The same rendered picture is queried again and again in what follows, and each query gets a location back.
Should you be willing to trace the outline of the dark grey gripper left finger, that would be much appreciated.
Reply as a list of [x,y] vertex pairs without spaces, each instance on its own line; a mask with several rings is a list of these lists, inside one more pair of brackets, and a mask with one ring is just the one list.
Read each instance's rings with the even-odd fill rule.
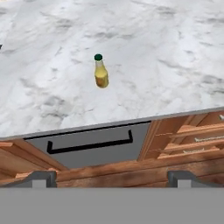
[[56,171],[34,171],[29,174],[23,180],[18,180],[13,183],[4,185],[4,187],[14,187],[14,188],[35,188],[44,187],[51,188],[56,187]]

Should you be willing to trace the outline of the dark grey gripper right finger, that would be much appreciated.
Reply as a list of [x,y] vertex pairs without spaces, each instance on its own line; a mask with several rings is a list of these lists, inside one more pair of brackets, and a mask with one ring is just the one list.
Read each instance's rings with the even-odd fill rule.
[[190,171],[168,171],[167,172],[169,187],[176,188],[202,188],[202,187],[221,187],[220,184],[202,181]]

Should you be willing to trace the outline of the yellow mustard bottle green cap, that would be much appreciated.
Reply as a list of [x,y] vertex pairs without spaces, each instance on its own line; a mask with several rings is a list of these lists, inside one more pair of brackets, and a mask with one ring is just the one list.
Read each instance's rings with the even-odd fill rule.
[[97,53],[94,56],[94,61],[95,61],[94,77],[96,85],[99,88],[106,88],[109,84],[109,75],[106,67],[104,66],[102,55]]

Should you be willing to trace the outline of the wooden cupboard door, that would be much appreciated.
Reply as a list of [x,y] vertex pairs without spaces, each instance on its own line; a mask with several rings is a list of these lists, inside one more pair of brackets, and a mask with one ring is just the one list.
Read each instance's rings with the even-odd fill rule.
[[24,139],[0,141],[0,180],[42,170],[61,172],[67,168]]

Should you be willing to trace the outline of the wooden drawer front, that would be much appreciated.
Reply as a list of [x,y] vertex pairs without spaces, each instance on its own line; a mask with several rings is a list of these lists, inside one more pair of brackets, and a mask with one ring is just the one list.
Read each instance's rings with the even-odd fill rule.
[[205,125],[199,127],[185,126],[177,134],[171,136],[171,142],[175,144],[196,143],[194,138],[207,138],[224,136],[224,123]]
[[162,150],[157,157],[158,159],[161,158],[171,158],[175,156],[183,156],[186,155],[183,153],[183,151],[193,151],[197,149],[205,149],[205,151],[209,151],[213,147],[216,147],[217,145],[223,145],[224,140],[215,140],[211,142],[204,142],[204,143],[188,143],[188,144],[180,144],[174,147],[166,147],[164,150]]
[[205,126],[205,125],[213,125],[218,123],[224,123],[220,119],[220,115],[224,116],[224,110],[217,111],[217,112],[211,112],[209,113],[200,123],[199,126]]

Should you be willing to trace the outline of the grey dishwasher door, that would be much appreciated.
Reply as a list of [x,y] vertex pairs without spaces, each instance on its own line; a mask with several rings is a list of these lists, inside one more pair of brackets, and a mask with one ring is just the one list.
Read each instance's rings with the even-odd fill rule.
[[[102,129],[70,131],[45,136],[27,137],[25,141],[69,169],[105,165],[137,159],[150,124],[150,122],[138,122],[130,125],[116,125],[114,127]],[[97,144],[127,139],[129,137],[129,130],[132,131],[133,143],[52,155],[46,152],[48,141],[53,142],[54,149],[85,144]]]

